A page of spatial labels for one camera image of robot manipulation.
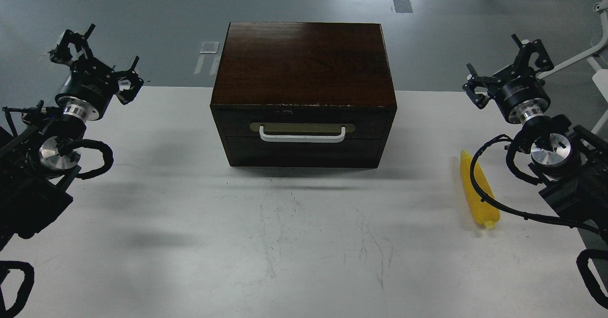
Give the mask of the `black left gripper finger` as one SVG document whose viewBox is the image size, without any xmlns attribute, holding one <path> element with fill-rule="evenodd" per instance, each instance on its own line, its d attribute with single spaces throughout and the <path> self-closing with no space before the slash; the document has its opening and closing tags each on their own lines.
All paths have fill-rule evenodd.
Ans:
<svg viewBox="0 0 608 318">
<path fill-rule="evenodd" d="M 77 52 L 77 60 L 93 60 L 93 50 L 89 47 L 88 38 L 92 35 L 96 25 L 92 23 L 84 34 L 65 30 L 59 38 L 55 48 L 48 52 L 50 62 L 71 67 L 75 60 L 70 47 Z"/>
<path fill-rule="evenodd" d="M 135 67 L 137 66 L 139 60 L 139 56 L 135 56 L 133 63 L 128 69 L 123 71 L 113 71 L 113 79 L 117 80 L 119 84 L 121 82 L 128 83 L 127 89 L 119 90 L 115 94 L 122 105 L 128 105 L 130 102 L 134 101 L 135 97 L 137 97 L 139 91 L 144 85 L 144 80 L 135 71 Z"/>
</svg>

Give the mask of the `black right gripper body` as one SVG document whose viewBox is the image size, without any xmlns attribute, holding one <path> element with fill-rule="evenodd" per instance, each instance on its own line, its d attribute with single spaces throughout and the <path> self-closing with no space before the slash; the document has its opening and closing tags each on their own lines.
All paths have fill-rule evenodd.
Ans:
<svg viewBox="0 0 608 318">
<path fill-rule="evenodd" d="M 494 101 L 500 112 L 512 112 L 516 106 L 525 101 L 539 104 L 541 110 L 547 111 L 550 106 L 549 95 L 543 86 L 545 80 L 539 80 L 535 75 L 518 75 L 507 73 L 493 75 L 497 84 L 493 91 Z"/>
</svg>

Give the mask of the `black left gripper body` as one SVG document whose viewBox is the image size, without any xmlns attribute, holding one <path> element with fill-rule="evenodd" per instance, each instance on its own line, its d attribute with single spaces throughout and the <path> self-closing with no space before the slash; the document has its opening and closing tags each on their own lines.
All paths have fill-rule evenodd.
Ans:
<svg viewBox="0 0 608 318">
<path fill-rule="evenodd" d="M 92 106 L 108 106 L 119 91 L 119 82 L 113 69 L 99 60 L 76 60 L 70 67 L 70 75 L 55 95 L 61 105 L 64 97 L 86 101 Z"/>
</svg>

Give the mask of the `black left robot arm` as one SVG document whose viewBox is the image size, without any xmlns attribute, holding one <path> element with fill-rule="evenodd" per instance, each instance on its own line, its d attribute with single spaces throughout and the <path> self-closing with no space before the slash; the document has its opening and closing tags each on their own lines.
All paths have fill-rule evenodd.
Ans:
<svg viewBox="0 0 608 318">
<path fill-rule="evenodd" d="M 68 66 L 69 76 L 55 95 L 55 106 L 3 106 L 9 129 L 1 130 L 1 246 L 13 236 L 32 238 L 73 202 L 67 192 L 75 179 L 93 179 L 111 169 L 113 151 L 102 141 L 84 138 L 86 124 L 104 117 L 113 97 L 126 105 L 137 97 L 144 80 L 135 71 L 139 57 L 126 70 L 97 59 L 85 33 L 65 30 L 48 56 Z"/>
</svg>

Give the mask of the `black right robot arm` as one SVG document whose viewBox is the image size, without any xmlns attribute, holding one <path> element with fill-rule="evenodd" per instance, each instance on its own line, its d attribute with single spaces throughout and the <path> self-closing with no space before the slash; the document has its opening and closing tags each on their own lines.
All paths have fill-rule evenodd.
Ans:
<svg viewBox="0 0 608 318">
<path fill-rule="evenodd" d="M 514 62 L 492 76 L 481 76 L 470 63 L 462 89 L 483 109 L 494 101 L 504 120 L 521 125 L 514 138 L 505 134 L 487 141 L 461 164 L 465 190 L 472 202 L 487 203 L 525 220 L 567 226 L 607 240 L 607 142 L 581 125 L 572 126 L 563 114 L 550 117 L 549 95 L 539 74 L 554 68 L 541 40 L 512 39 L 518 47 Z M 484 151 L 504 142 L 509 171 L 526 183 L 543 184 L 539 195 L 556 216 L 522 212 L 499 203 L 482 187 L 475 172 Z"/>
</svg>

